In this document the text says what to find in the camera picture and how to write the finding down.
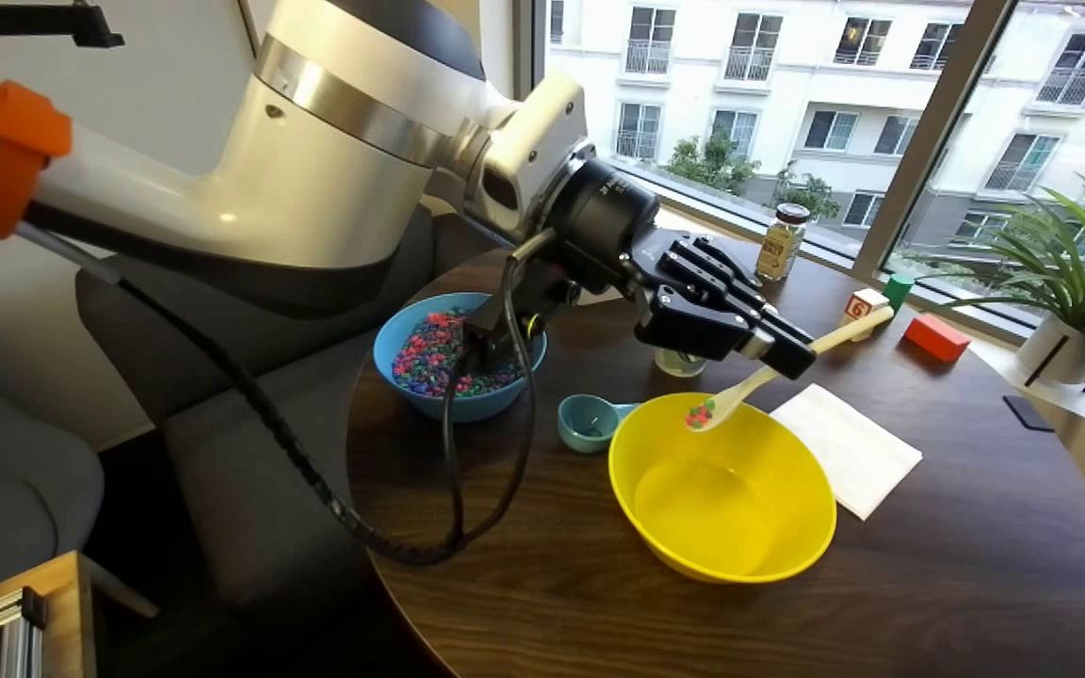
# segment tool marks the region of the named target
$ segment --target white spoon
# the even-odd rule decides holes
[[[829,334],[815,339],[812,350],[815,350],[815,353],[825,353],[825,350],[834,350],[834,345],[841,345],[841,341],[847,341],[847,339],[859,339],[859,334],[874,333],[874,326],[884,324],[888,316],[892,316],[892,310],[888,310],[888,306],[877,306],[877,310],[872,310],[866,316],[856,316],[856,319],[834,326]],[[694,411],[685,414],[685,426],[696,429],[696,434],[716,429],[721,423],[730,419],[730,411],[735,411],[746,394],[753,394],[753,393],[758,393],[760,383],[770,383],[771,378],[776,378],[776,368],[760,364],[758,374],[744,378],[740,383],[730,383],[730,389],[709,394],[701,405],[694,405]]]

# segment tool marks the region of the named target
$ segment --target yellow bowl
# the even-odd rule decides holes
[[[642,403],[611,442],[626,518],[680,572],[771,585],[812,569],[837,536],[837,496],[812,448],[758,405],[709,434],[685,426],[705,393]]]

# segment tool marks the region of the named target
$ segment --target small blue cup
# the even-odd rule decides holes
[[[602,452],[606,442],[614,436],[618,423],[635,411],[638,403],[611,403],[592,393],[572,393],[554,405],[559,436],[572,452]]]

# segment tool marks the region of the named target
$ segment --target colorful beads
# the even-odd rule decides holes
[[[445,394],[447,374],[465,353],[465,311],[431,311],[393,359],[393,382],[414,394]],[[518,368],[465,374],[455,394],[479,394],[514,383]]]

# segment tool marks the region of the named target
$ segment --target floor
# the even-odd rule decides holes
[[[164,442],[139,436],[102,452],[102,464],[106,506],[83,549],[156,598],[164,615],[145,621],[98,598],[98,675],[440,675],[382,591],[294,644],[253,639],[210,591]]]

